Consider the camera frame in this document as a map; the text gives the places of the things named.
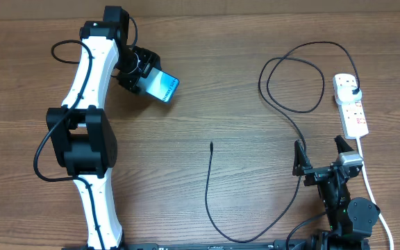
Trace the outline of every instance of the white power strip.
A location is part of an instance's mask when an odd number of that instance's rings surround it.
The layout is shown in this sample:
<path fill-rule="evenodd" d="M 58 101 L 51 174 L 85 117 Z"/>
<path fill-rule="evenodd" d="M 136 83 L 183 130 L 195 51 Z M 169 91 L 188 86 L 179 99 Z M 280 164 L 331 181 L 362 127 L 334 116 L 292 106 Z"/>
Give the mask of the white power strip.
<path fill-rule="evenodd" d="M 364 108 L 362 106 L 362 92 L 353 94 L 353 90 L 357 88 L 356 77 L 350 74 L 337 74 L 333 77 L 334 97 L 339 108 L 340 121 L 344 129 L 346 139 L 356 139 L 358 151 L 363 158 L 362 145 L 360 138 L 368 134 L 367 120 L 365 119 Z M 365 187 L 367 187 L 369 198 L 376 204 L 372 189 L 369 186 L 367 170 L 365 162 L 363 163 L 362 175 L 364 177 Z M 382 214 L 379 214 L 379 219 L 387 232 L 388 240 L 390 241 L 390 250 L 394 250 L 393 237 L 387 222 Z"/>

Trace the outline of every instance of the white cord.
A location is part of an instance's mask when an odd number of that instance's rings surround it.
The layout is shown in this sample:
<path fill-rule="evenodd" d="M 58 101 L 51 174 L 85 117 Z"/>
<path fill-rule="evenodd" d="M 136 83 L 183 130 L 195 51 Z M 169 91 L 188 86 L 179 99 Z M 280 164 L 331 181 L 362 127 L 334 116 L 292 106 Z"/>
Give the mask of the white cord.
<path fill-rule="evenodd" d="M 364 158 L 364 155 L 362 153 L 362 146 L 360 145 L 360 138 L 359 137 L 356 138 L 356 144 L 358 145 L 358 151 L 359 151 L 360 157 Z M 364 165 L 364 167 L 362 168 L 362 175 L 364 176 L 365 187 L 367 188 L 369 198 L 372 200 L 373 203 L 376 204 L 376 200 L 374 200 L 374 197 L 373 197 L 372 189 L 369 186 L 368 177 L 367 177 L 367 170 L 365 169 L 365 161 L 363 161 L 362 163 Z M 390 250 L 394 250 L 392 232 L 388 228 L 387 222 L 385 222 L 385 219 L 383 218 L 382 214 L 379 214 L 379 219 L 382 222 L 383 228 L 387 232 L 388 241 L 390 241 Z"/>

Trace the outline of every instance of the wooden table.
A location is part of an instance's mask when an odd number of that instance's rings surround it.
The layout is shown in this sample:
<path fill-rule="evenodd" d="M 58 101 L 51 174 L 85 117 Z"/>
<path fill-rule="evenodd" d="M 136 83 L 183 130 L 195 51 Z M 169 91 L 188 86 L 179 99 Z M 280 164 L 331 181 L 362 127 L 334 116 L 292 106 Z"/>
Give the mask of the wooden table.
<path fill-rule="evenodd" d="M 85 244 L 86 223 L 73 183 L 35 176 L 33 155 L 47 131 L 48 107 L 66 97 L 76 71 L 50 56 L 50 46 L 78 39 L 85 19 L 0 22 L 0 249 L 59 249 Z M 169 105 L 137 97 L 110 83 L 106 112 L 117 136 L 113 170 L 118 218 L 127 242 L 227 242 L 204 207 L 209 142 L 215 143 L 210 210 L 228 235 L 247 239 L 281 213 L 294 192 L 291 175 L 297 133 L 261 101 L 258 75 L 265 62 L 314 40 L 344 45 L 358 67 L 370 134 L 362 139 L 378 205 L 400 249 L 400 12 L 137 18 L 141 47 L 158 53 L 166 72 L 181 81 Z M 80 48 L 59 48 L 78 60 Z M 331 45 L 312 45 L 294 56 L 321 67 L 326 93 L 310 114 L 290 114 L 308 143 L 314 166 L 335 160 L 333 138 L 342 133 L 331 79 L 352 72 Z M 275 97 L 291 108 L 317 101 L 320 75 L 285 62 L 274 75 Z M 41 171 L 64 176 L 48 143 Z M 367 197 L 362 177 L 349 182 L 351 197 Z M 300 222 L 323 211 L 316 187 L 302 187 L 275 227 L 258 241 L 285 238 Z M 301 229 L 328 228 L 326 219 Z M 388 244 L 381 223 L 373 249 Z"/>

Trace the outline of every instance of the wooden surface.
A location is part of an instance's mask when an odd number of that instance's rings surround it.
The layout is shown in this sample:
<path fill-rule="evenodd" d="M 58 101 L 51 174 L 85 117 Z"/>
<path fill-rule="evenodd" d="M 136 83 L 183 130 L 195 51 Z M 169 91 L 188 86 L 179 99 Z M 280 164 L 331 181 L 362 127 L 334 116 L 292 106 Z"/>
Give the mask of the wooden surface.
<path fill-rule="evenodd" d="M 400 11 L 400 0 L 0 0 L 0 20 L 102 17 L 106 5 L 133 17 Z"/>
<path fill-rule="evenodd" d="M 0 22 L 0 249 L 59 249 L 85 244 L 81 200 L 73 183 L 45 183 L 32 161 L 47 131 L 48 107 L 58 107 L 75 65 L 50 56 L 50 46 L 78 39 L 84 19 Z M 313 40 L 343 44 L 356 62 L 370 134 L 362 140 L 378 205 L 400 249 L 400 12 L 309 15 L 137 18 L 138 45 L 157 52 L 181 84 L 170 105 L 136 97 L 110 83 L 106 112 L 118 140 L 113 170 L 118 218 L 127 242 L 187 244 L 227 242 L 204 208 L 209 142 L 215 143 L 210 210 L 217 225 L 237 239 L 253 237 L 281 213 L 297 178 L 291 176 L 298 138 L 257 91 L 262 66 Z M 76 45 L 59 48 L 79 59 Z M 331 79 L 352 72 L 337 47 L 316 45 L 294 56 L 321 67 L 326 93 L 310 114 L 291 114 L 305 135 L 314 166 L 328 165 L 342 133 Z M 307 65 L 285 62 L 274 75 L 274 96 L 291 108 L 314 105 L 322 82 Z M 64 176 L 51 144 L 40 170 Z M 349 182 L 352 197 L 367 197 L 362 177 Z M 316 187 L 301 185 L 290 211 L 260 242 L 285 238 L 323 211 Z M 301 229 L 305 237 L 326 219 Z M 380 223 L 372 249 L 386 249 Z"/>

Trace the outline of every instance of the white arm segment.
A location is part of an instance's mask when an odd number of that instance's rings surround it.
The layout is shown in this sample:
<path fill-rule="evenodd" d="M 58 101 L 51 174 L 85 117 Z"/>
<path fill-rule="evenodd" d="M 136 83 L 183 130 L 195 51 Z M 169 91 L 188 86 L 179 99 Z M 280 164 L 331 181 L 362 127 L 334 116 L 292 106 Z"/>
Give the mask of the white arm segment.
<path fill-rule="evenodd" d="M 81 174 L 78 177 L 88 181 L 92 186 L 92 193 L 95 201 L 95 211 L 97 221 L 100 225 L 101 236 L 103 238 L 104 249 L 118 247 L 122 240 L 122 226 L 118 222 L 115 212 L 114 197 L 112 194 L 112 168 L 109 168 L 104 174 L 104 178 L 97 178 L 93 174 Z M 86 216 L 89 237 L 87 245 L 94 249 L 101 249 L 98 233 L 95 230 L 94 218 L 92 216 L 92 206 L 90 197 L 85 184 L 74 180 L 83 201 L 84 213 Z"/>
<path fill-rule="evenodd" d="M 118 48 L 114 40 L 108 40 L 103 36 L 90 36 L 88 39 L 83 39 L 82 42 L 89 47 L 93 59 L 89 81 L 84 90 L 83 98 L 76 109 L 86 109 L 90 105 L 104 108 L 110 75 L 118 62 Z M 75 103 L 76 96 L 80 92 L 88 72 L 89 56 L 85 48 L 82 47 L 81 49 L 81 59 L 74 83 L 61 104 L 62 106 L 67 105 L 69 108 Z"/>

